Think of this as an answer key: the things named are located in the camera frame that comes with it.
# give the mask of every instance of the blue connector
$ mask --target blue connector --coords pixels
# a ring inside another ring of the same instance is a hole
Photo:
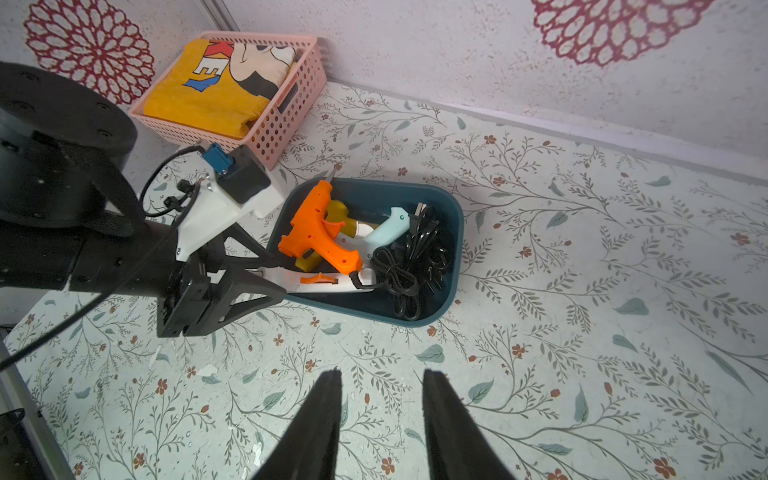
[[[219,144],[213,144],[203,154],[203,159],[214,169],[217,174],[222,174],[234,164],[232,157],[222,150]]]

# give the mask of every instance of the red floral decal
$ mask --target red floral decal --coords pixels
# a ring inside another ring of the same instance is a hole
[[[392,457],[382,458],[382,470],[387,476],[390,473],[395,473],[395,464],[392,463]]]
[[[547,480],[568,480],[568,477],[563,474],[562,470],[556,468],[554,473],[547,475]]]
[[[669,478],[670,476],[677,477],[677,472],[670,466],[666,458],[656,458],[654,460],[654,465],[656,466],[656,471],[664,478]]]
[[[27,46],[46,70],[71,78],[115,104],[150,86],[154,57],[139,27],[105,0],[38,0],[29,5]]]
[[[605,66],[661,48],[714,0],[532,0],[534,25],[560,58]]]
[[[512,347],[512,355],[518,357],[519,359],[523,358],[523,353],[525,353],[525,347],[524,346],[520,346],[518,344],[518,345],[515,345],[515,346]]]
[[[134,458],[134,470],[136,468],[141,467],[144,464],[144,454],[143,453],[137,453],[136,458]]]
[[[730,236],[730,239],[738,243],[740,246],[748,245],[750,242],[750,238],[747,235],[744,235],[743,233],[735,233],[734,235]]]

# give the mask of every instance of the yellow shirt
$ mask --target yellow shirt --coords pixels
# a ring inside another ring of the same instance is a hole
[[[276,49],[274,55],[265,55],[271,48],[202,38],[192,41],[168,76],[154,86],[144,104],[144,115],[236,139],[245,137],[283,83],[293,60],[293,50]],[[239,81],[230,73],[233,62]]]

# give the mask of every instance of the power cord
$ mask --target power cord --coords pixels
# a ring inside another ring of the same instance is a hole
[[[157,168],[154,170],[152,175],[150,175],[149,180],[147,180],[147,183],[144,184],[144,187],[141,189],[141,193],[139,194],[139,203],[141,204],[142,208],[144,208],[144,197],[147,196],[147,192],[149,191],[149,186],[152,184],[152,182],[157,177],[157,175],[159,175],[160,172],[171,161],[174,161],[183,155],[191,154],[192,152],[200,152],[201,154],[204,154],[206,152],[206,149],[202,145],[191,145],[189,147],[184,147],[176,151],[175,153],[173,153],[171,156],[169,156],[165,160],[163,160],[160,163],[160,165],[157,166]],[[149,218],[157,218],[157,217],[162,217],[165,214],[169,214],[174,210],[180,211],[181,204],[187,199],[187,197],[189,197],[189,193],[191,191],[191,184],[186,180],[181,180],[177,185],[177,188],[179,191],[184,192],[184,195],[181,198],[177,199],[176,197],[168,197],[164,200],[164,204],[166,207],[165,210],[152,212],[152,213],[145,211],[144,215]]]
[[[425,307],[422,289],[442,288],[442,275],[451,269],[445,233],[435,218],[434,207],[420,207],[411,218],[405,246],[393,243],[379,247],[371,256],[371,268],[379,283],[363,285],[357,272],[349,278],[358,289],[384,288],[394,296],[395,316],[409,321],[418,320]]]
[[[27,355],[31,354],[47,342],[49,342],[53,337],[57,336],[61,332],[64,332],[66,329],[74,325],[78,320],[83,318],[84,316],[88,315],[94,308],[96,308],[101,302],[105,301],[109,296],[111,296],[115,290],[120,288],[121,286],[125,285],[130,279],[135,278],[136,275],[141,271],[142,268],[144,268],[144,265],[147,263],[147,261],[151,258],[152,254],[155,250],[162,247],[165,242],[167,242],[170,238],[174,237],[179,225],[182,221],[184,221],[184,218],[187,216],[189,211],[191,210],[192,206],[194,205],[195,201],[197,200],[197,195],[200,193],[200,184],[195,184],[194,189],[192,191],[192,194],[190,195],[190,202],[187,204],[187,206],[184,208],[184,210],[181,212],[181,215],[176,217],[174,222],[171,224],[170,229],[165,233],[165,235],[160,238],[155,245],[152,246],[152,248],[147,251],[144,256],[137,261],[133,267],[126,272],[117,282],[116,284],[110,288],[108,291],[100,293],[96,298],[88,302],[83,306],[82,309],[78,310],[77,312],[73,313],[72,316],[65,319],[63,322],[59,323],[57,326],[53,327],[49,331],[47,331],[42,336],[38,337],[35,341],[29,343],[27,346],[24,346],[19,351],[14,353],[13,355],[9,356],[7,359],[4,359],[0,362],[0,372],[7,369],[9,366],[13,365],[14,363],[18,362],[19,360],[23,359]]]

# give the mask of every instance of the table surface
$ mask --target table surface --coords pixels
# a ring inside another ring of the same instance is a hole
[[[424,368],[516,478],[768,478],[768,189],[329,83],[277,169],[333,168],[456,196],[450,310],[405,329],[283,303],[158,339],[155,300],[110,298],[18,365],[77,476],[246,478],[338,367],[338,478],[429,477]],[[205,170],[173,162],[150,201]],[[275,218],[242,224],[266,243]],[[47,294],[9,349],[90,298]]]

